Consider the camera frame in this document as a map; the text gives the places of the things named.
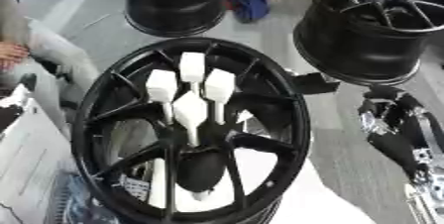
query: concrete floor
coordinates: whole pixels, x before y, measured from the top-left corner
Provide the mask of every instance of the concrete floor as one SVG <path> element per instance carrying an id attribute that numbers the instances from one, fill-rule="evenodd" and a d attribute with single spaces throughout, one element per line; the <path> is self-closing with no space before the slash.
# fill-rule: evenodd
<path id="1" fill-rule="evenodd" d="M 311 71 L 291 39 L 292 29 L 309 0 L 270 1 L 272 12 L 264 20 L 244 25 L 228 13 L 203 36 L 240 42 L 282 66 L 300 73 Z M 100 69 L 138 47 L 160 40 L 126 23 L 124 0 L 22 0 L 22 5 L 28 16 L 86 49 Z M 437 56 L 442 50 L 432 44 L 424 55 L 421 71 L 404 87 L 444 121 L 444 77 L 438 63 L 441 57 Z M 361 207 L 377 223 L 412 224 L 404 202 L 403 173 L 369 146 L 360 132 L 356 108 L 364 91 L 363 87 L 342 84 L 336 94 L 307 97 L 315 135 L 311 159 L 327 186 Z M 320 212 L 321 207 L 328 207 L 319 204 Z"/>

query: wheel lip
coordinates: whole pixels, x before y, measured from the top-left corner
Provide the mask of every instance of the wheel lip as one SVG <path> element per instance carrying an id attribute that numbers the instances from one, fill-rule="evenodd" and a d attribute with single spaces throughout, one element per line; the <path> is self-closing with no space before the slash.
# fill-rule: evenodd
<path id="1" fill-rule="evenodd" d="M 130 53 L 127 56 L 124 56 L 120 60 L 118 60 L 116 63 L 111 65 L 107 70 L 105 70 L 104 73 L 94 82 L 86 96 L 84 97 L 84 100 L 82 101 L 78 114 L 75 120 L 75 123 L 72 128 L 72 135 L 73 140 L 71 144 L 71 150 L 72 154 L 74 156 L 74 160 L 77 164 L 77 167 L 80 171 L 80 174 L 84 178 L 85 182 L 89 186 L 91 193 L 100 201 L 102 201 L 103 204 L 105 204 L 108 208 L 115 211 L 118 215 L 124 216 L 126 218 L 131 217 L 138 222 L 147 222 L 152 221 L 153 223 L 161 223 L 162 220 L 159 220 L 158 218 L 149 217 L 146 216 L 140 212 L 137 212 L 135 209 L 128 209 L 122 205 L 122 202 L 119 202 L 116 199 L 111 198 L 111 196 L 107 195 L 105 192 L 106 190 L 103 188 L 100 188 L 97 182 L 94 181 L 94 178 L 89 174 L 88 168 L 86 167 L 85 159 L 83 154 L 80 152 L 84 146 L 84 129 L 85 125 L 83 124 L 84 119 L 86 118 L 87 113 L 90 111 L 91 107 L 91 100 L 94 100 L 97 98 L 97 93 L 95 92 L 95 89 L 100 87 L 103 83 L 105 83 L 105 77 L 103 75 L 109 74 L 113 69 L 117 67 L 122 67 L 125 64 L 130 64 L 131 61 L 134 61 L 134 59 L 138 56 L 142 56 L 144 53 L 154 50 L 156 48 L 162 47 L 164 44 L 168 44 L 170 42 L 184 42 L 184 44 L 189 42 L 205 42 L 210 44 L 211 42 L 219 43 L 223 46 L 231 47 L 231 48 L 237 48 L 244 53 L 247 53 L 251 56 L 258 57 L 263 61 L 263 65 L 266 66 L 270 72 L 273 74 L 273 76 L 280 81 L 281 86 L 285 88 L 285 91 L 287 91 L 290 95 L 294 97 L 294 104 L 292 105 L 292 111 L 293 114 L 297 115 L 299 117 L 298 120 L 295 120 L 296 125 L 292 128 L 292 135 L 294 135 L 292 142 L 299 146 L 299 154 L 294 158 L 292 162 L 292 169 L 288 171 L 287 174 L 285 174 L 279 182 L 277 182 L 277 185 L 270 189 L 269 192 L 261 198 L 260 200 L 252 203 L 249 208 L 246 208 L 243 210 L 243 213 L 232 213 L 228 216 L 218 218 L 216 220 L 211 220 L 209 222 L 207 221 L 200 221 L 196 223 L 202 223 L 202 224 L 209 224 L 209 223 L 217 223 L 217 224 L 233 224 L 238 221 L 244 221 L 248 218 L 251 218 L 252 216 L 255 216 L 262 210 L 266 209 L 267 207 L 270 207 L 273 205 L 273 202 L 275 202 L 278 198 L 281 197 L 281 195 L 288 189 L 288 187 L 292 184 L 296 176 L 299 174 L 303 163 L 306 160 L 306 157 L 308 155 L 308 150 L 310 146 L 310 121 L 309 121 L 309 115 L 307 110 L 307 105 L 300 93 L 297 93 L 295 89 L 293 88 L 293 85 L 291 83 L 289 75 L 283 70 L 282 67 L 280 67 L 275 61 L 271 60 L 269 57 L 261 54 L 258 51 L 255 51 L 251 48 L 248 48 L 246 46 L 234 43 L 234 42 L 228 42 L 228 41 L 222 41 L 217 39 L 211 39 L 211 38 L 181 38 L 176 40 L 167 40 L 158 42 L 143 48 L 140 48 L 132 53 Z"/>
<path id="2" fill-rule="evenodd" d="M 328 68 L 329 66 L 322 63 L 320 60 L 316 59 L 314 56 L 312 56 L 307 49 L 305 48 L 305 45 L 300 41 L 300 31 L 299 24 L 294 28 L 293 31 L 293 43 L 296 49 L 299 51 L 300 55 L 313 67 L 321 71 L 322 73 L 325 73 L 327 75 L 330 75 L 334 78 L 343 80 L 345 82 L 356 84 L 356 85 L 362 85 L 362 86 L 373 86 L 373 85 L 387 85 L 387 86 L 393 86 L 393 85 L 399 85 L 403 84 L 404 82 L 410 80 L 413 78 L 419 71 L 421 61 L 420 59 L 416 63 L 416 65 L 407 73 L 399 75 L 397 77 L 392 78 L 370 78 L 370 77 L 364 77 L 359 75 L 352 75 L 352 74 L 346 74 L 339 72 L 336 69 Z"/>
<path id="3" fill-rule="evenodd" d="M 127 20 L 128 24 L 130 24 L 134 29 L 148 35 L 161 37 L 161 38 L 182 38 L 186 36 L 191 35 L 198 35 L 201 33 L 204 33 L 214 27 L 216 27 L 223 19 L 226 14 L 226 9 L 224 9 L 220 14 L 218 14 L 212 21 L 196 26 L 189 30 L 182 30 L 182 31 L 162 31 L 157 29 L 152 29 L 146 26 L 143 26 L 142 24 L 138 23 L 136 20 L 134 20 L 133 17 L 128 13 L 128 11 L 125 12 L 125 19 Z"/>

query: white protective cap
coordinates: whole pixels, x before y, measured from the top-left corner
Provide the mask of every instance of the white protective cap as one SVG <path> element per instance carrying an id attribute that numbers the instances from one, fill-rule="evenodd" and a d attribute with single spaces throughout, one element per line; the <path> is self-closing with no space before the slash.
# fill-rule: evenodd
<path id="1" fill-rule="evenodd" d="M 197 127 L 208 117 L 206 101 L 188 91 L 172 103 L 172 109 L 175 120 L 188 131 L 191 146 L 198 146 Z"/>
<path id="2" fill-rule="evenodd" d="M 177 92 L 175 73 L 169 70 L 154 69 L 146 83 L 152 101 L 172 102 Z"/>
<path id="3" fill-rule="evenodd" d="M 221 69 L 213 69 L 205 80 L 206 98 L 226 104 L 236 87 L 236 75 Z"/>
<path id="4" fill-rule="evenodd" d="M 205 54 L 183 53 L 179 68 L 180 78 L 183 82 L 202 82 L 205 76 Z"/>

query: white paper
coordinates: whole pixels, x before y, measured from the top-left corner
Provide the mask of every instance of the white paper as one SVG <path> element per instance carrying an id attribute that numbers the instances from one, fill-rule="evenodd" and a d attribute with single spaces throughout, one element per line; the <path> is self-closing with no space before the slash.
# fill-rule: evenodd
<path id="1" fill-rule="evenodd" d="M 0 203 L 12 207 L 24 223 L 44 223 L 55 176 L 70 157 L 69 143 L 34 99 L 27 101 L 22 116 L 4 133 Z M 19 222 L 0 207 L 0 223 Z"/>

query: black alloy wheel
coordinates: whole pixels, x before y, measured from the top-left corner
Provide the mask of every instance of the black alloy wheel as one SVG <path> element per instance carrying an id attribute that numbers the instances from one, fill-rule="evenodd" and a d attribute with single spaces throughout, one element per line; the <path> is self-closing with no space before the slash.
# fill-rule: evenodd
<path id="1" fill-rule="evenodd" d="M 225 12 L 225 0 L 126 0 L 125 17 L 143 33 L 179 38 L 213 28 Z"/>
<path id="2" fill-rule="evenodd" d="M 312 1 L 296 47 L 320 71 L 355 84 L 410 79 L 430 34 L 444 29 L 444 0 Z"/>
<path id="3" fill-rule="evenodd" d="M 206 54 L 206 73 L 214 67 L 236 74 L 237 89 L 226 105 L 223 126 L 208 119 L 199 127 L 201 146 L 187 144 L 183 128 L 166 126 L 162 106 L 150 102 L 145 82 L 151 71 L 178 72 L 183 52 Z M 189 88 L 179 81 L 177 96 Z M 240 113 L 248 110 L 270 137 L 240 129 Z M 106 149 L 117 123 L 146 120 L 157 140 L 108 164 Z M 72 153 L 92 194 L 124 223 L 266 224 L 273 218 L 282 194 L 299 174 L 310 143 L 305 101 L 289 75 L 267 56 L 240 44 L 208 38 L 184 38 L 143 47 L 110 66 L 84 98 L 72 129 Z M 272 153 L 277 163 L 262 184 L 247 194 L 234 158 L 239 148 Z M 204 212 L 178 212 L 174 185 L 181 162 L 201 153 L 217 153 L 233 184 L 234 202 Z M 119 183 L 134 166 L 153 159 L 166 162 L 166 207 L 157 208 Z"/>

